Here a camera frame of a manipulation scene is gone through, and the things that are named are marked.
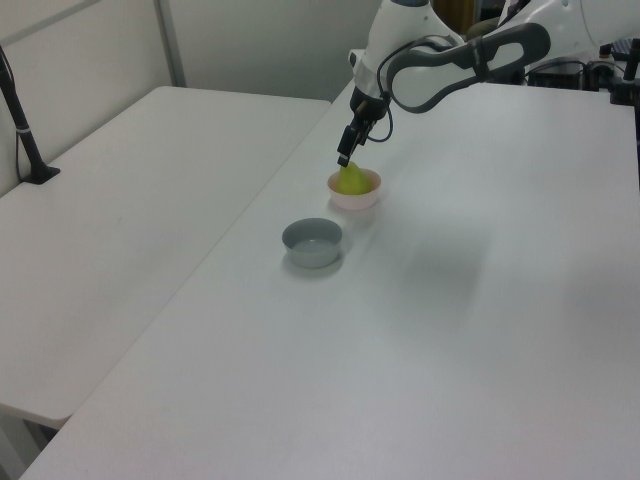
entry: white wall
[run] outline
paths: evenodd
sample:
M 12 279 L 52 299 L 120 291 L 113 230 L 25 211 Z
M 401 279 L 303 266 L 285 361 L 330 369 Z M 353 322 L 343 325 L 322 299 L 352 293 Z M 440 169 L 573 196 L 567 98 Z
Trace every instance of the white wall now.
M 380 0 L 164 0 L 187 86 L 333 101 Z
M 153 88 L 171 83 L 153 0 L 101 0 L 5 52 L 47 163 Z M 0 97 L 0 196 L 17 183 L 14 141 Z

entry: black stand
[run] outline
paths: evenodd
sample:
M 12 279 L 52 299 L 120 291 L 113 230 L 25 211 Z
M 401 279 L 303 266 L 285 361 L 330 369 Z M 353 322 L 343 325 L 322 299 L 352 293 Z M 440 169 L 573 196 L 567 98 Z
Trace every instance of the black stand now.
M 29 157 L 29 163 L 31 163 L 31 174 L 27 176 L 24 181 L 42 185 L 60 173 L 60 169 L 49 167 L 42 161 L 38 146 L 31 133 L 31 128 L 27 123 L 27 118 L 20 105 L 20 100 L 18 99 L 15 84 L 9 73 L 9 68 L 2 58 L 0 58 L 0 89 L 2 89 L 2 94 L 13 117 L 13 122 L 16 125 L 16 132 L 22 140 L 24 150 L 27 152 L 27 157 Z
M 640 93 L 640 81 L 636 80 L 638 61 L 640 60 L 640 38 L 634 38 L 629 51 L 627 68 L 622 79 L 616 78 L 613 83 L 611 103 L 614 105 L 634 106 Z

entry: table surface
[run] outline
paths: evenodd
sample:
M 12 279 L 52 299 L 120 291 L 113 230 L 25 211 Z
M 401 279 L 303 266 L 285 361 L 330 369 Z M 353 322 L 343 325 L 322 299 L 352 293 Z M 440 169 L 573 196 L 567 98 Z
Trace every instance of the table surface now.
M 349 95 L 24 480 L 638 478 L 631 109 L 479 85 L 396 111 L 355 157 L 381 201 L 345 212 Z M 280 234 L 313 216 L 343 258 L 305 271 Z
M 329 108 L 159 88 L 0 200 L 0 408 L 61 426 Z

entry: black cable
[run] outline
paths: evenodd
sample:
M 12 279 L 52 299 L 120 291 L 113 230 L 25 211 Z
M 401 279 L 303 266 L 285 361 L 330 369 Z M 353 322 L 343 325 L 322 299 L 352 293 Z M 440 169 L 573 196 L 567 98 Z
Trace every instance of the black cable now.
M 15 77 L 13 76 L 13 70 L 11 69 L 11 64 L 9 63 L 9 59 L 7 59 L 7 55 L 4 53 L 2 49 L 2 45 L 0 45 L 0 59 L 7 67 L 9 71 L 9 77 L 11 77 L 11 83 L 13 84 L 13 88 L 16 88 Z M 23 178 L 20 175 L 20 135 L 16 132 L 16 175 L 18 176 L 18 182 L 22 183 Z
M 587 67 L 589 68 L 593 67 L 594 65 L 607 65 L 609 67 L 616 67 L 618 70 L 624 73 L 624 68 L 622 68 L 620 65 L 616 65 L 614 62 L 607 62 L 605 60 L 592 60 L 591 62 L 587 63 Z
M 9 63 L 9 60 L 7 59 L 7 56 L 4 53 L 4 50 L 2 49 L 2 45 L 0 45 L 0 57 L 2 57 L 2 61 L 4 62 L 4 64 L 7 67 L 7 70 L 9 70 L 9 76 L 11 77 L 11 83 L 13 83 L 13 86 L 16 86 L 16 81 L 14 80 L 13 77 L 13 70 L 11 70 L 11 64 Z
M 19 163 L 19 153 L 20 153 L 20 135 L 16 132 L 16 175 L 18 176 L 18 183 L 22 183 L 24 180 L 20 175 L 20 163 Z
M 389 115 L 389 133 L 387 133 L 387 136 L 384 138 L 373 138 L 371 136 L 367 136 L 367 139 L 371 140 L 374 143 L 384 143 L 391 138 L 391 135 L 393 135 L 393 114 L 391 113 L 391 105 L 390 105 L 391 98 L 389 97 L 388 93 L 384 92 L 384 88 L 382 88 L 382 68 L 384 67 L 385 63 L 387 63 L 389 60 L 395 57 L 398 53 L 409 48 L 412 44 L 413 42 L 409 42 L 403 45 L 402 47 L 398 48 L 397 50 L 394 50 L 378 66 L 378 71 L 376 72 L 376 81 L 378 82 L 378 90 L 380 90 L 380 96 L 382 97 L 382 99 L 384 100 L 387 106 L 387 114 Z
M 560 61 L 560 62 L 546 63 L 546 64 L 540 65 L 540 66 L 538 66 L 536 68 L 532 68 L 531 70 L 529 70 L 525 74 L 524 78 L 526 79 L 532 73 L 542 72 L 544 70 L 548 70 L 549 68 L 560 67 L 562 65 L 580 65 L 580 66 L 582 66 L 582 70 L 580 70 L 579 72 L 576 72 L 577 75 L 582 74 L 582 72 L 584 72 L 585 69 L 587 68 L 587 64 L 584 63 L 584 62 L 581 62 L 579 60 L 563 60 L 563 61 Z
M 428 40 L 429 38 L 434 38 L 434 37 L 440 38 L 437 35 L 431 35 L 431 36 L 422 37 L 422 38 L 419 38 L 418 40 L 414 40 L 409 43 L 406 43 L 405 45 L 391 52 L 378 66 L 378 71 L 376 72 L 376 81 L 378 83 L 378 90 L 380 90 L 380 96 L 382 97 L 382 99 L 385 101 L 387 105 L 387 113 L 389 114 L 389 133 L 384 138 L 372 138 L 368 136 L 367 137 L 368 140 L 371 140 L 374 143 L 384 143 L 391 138 L 391 135 L 393 135 L 393 115 L 391 114 L 391 105 L 390 105 L 391 96 L 389 95 L 388 92 L 385 92 L 384 88 L 382 87 L 382 68 L 389 60 L 391 60 L 393 57 L 395 57 L 397 54 L 399 54 L 403 50 L 416 47 L 422 44 L 425 40 Z M 441 48 L 440 51 L 444 51 L 444 50 L 448 50 L 449 48 L 453 48 L 453 45 L 451 47 L 440 46 L 440 48 Z

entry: pink bowl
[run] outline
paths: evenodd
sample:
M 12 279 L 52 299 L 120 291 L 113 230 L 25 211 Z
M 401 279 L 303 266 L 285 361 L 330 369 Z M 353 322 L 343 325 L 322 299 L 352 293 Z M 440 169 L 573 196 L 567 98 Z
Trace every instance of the pink bowl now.
M 367 170 L 365 168 L 362 169 L 362 172 L 369 177 L 371 184 L 373 185 L 373 190 L 369 193 L 364 193 L 362 195 L 344 195 L 342 193 L 336 192 L 336 184 L 338 183 L 338 178 L 340 176 L 340 172 L 336 172 L 329 177 L 327 181 L 327 186 L 329 187 L 329 192 L 331 193 L 331 200 L 338 207 L 344 208 L 345 210 L 364 210 L 365 208 L 369 208 L 378 200 L 378 190 L 380 189 L 380 185 L 382 184 L 382 180 L 380 179 L 380 175 L 372 170 Z

